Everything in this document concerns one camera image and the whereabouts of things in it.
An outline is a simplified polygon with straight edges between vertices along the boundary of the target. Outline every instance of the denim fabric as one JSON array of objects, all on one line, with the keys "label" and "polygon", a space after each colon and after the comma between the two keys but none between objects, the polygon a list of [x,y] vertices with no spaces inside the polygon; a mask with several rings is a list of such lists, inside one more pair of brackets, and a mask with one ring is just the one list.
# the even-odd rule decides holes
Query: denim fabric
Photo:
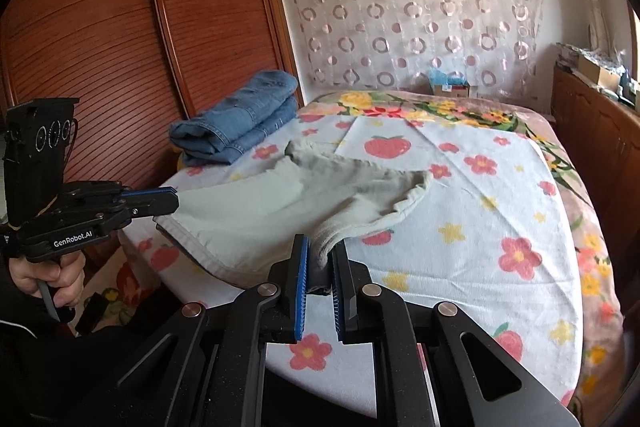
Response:
[{"label": "denim fabric", "polygon": [[281,107],[273,112],[271,117],[264,119],[255,128],[234,140],[222,151],[216,152],[211,149],[210,152],[206,153],[185,150],[182,153],[182,162],[188,166],[204,165],[206,163],[233,163],[253,146],[257,146],[271,133],[279,130],[289,120],[292,120],[296,116],[297,108],[298,102],[295,97],[289,97]]},{"label": "denim fabric", "polygon": [[169,139],[190,153],[221,152],[273,114],[295,92],[298,81],[288,73],[259,72],[233,95],[197,117],[174,122]]}]

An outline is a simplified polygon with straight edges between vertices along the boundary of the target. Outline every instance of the wardrobe door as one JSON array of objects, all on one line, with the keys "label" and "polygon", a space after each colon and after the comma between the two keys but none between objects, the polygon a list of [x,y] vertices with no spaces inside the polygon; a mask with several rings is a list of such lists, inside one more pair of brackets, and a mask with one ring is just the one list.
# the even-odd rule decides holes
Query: wardrobe door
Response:
[{"label": "wardrobe door", "polygon": [[157,0],[174,74],[190,113],[255,72],[282,68],[267,0]]},{"label": "wardrobe door", "polygon": [[175,171],[182,118],[152,0],[12,0],[0,47],[9,103],[79,97],[67,181],[159,184]]}]

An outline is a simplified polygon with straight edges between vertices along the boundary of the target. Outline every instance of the white bedsheet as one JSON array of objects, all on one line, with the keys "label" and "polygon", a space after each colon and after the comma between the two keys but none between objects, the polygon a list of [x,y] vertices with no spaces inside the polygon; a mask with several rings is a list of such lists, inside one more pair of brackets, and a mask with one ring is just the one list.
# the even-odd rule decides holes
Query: white bedsheet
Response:
[{"label": "white bedsheet", "polygon": [[[337,153],[397,169],[428,169],[424,201],[393,230],[346,242],[351,259],[407,301],[460,304],[558,398],[577,383],[582,299],[562,201],[534,142],[514,133],[372,117],[295,120],[231,167],[186,169],[168,182],[178,191],[263,172],[289,140],[332,143]],[[182,301],[216,306],[240,291],[219,281],[139,219],[121,232]],[[550,340],[559,321],[571,339]],[[370,346],[337,341],[332,299],[309,296],[298,346],[270,345],[267,367],[350,409],[375,415]]]}]

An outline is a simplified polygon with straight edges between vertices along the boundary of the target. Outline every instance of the circle pattern curtain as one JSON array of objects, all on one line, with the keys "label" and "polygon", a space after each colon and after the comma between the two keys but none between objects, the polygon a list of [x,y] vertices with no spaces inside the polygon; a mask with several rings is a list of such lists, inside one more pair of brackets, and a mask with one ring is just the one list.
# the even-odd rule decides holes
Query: circle pattern curtain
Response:
[{"label": "circle pattern curtain", "polygon": [[463,74],[474,94],[534,97],[543,0],[285,0],[297,14],[303,82],[414,89],[430,68]]}]

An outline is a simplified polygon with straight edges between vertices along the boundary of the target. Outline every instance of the gray towel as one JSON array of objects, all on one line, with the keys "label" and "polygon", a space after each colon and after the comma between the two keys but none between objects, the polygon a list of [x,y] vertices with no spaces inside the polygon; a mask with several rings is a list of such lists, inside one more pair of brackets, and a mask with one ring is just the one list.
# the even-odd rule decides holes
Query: gray towel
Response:
[{"label": "gray towel", "polygon": [[181,192],[178,210],[154,220],[210,274],[242,288],[264,282],[271,265],[290,256],[294,235],[306,233],[308,287],[328,287],[334,245],[402,221],[422,200],[430,176],[295,141],[273,169]]}]

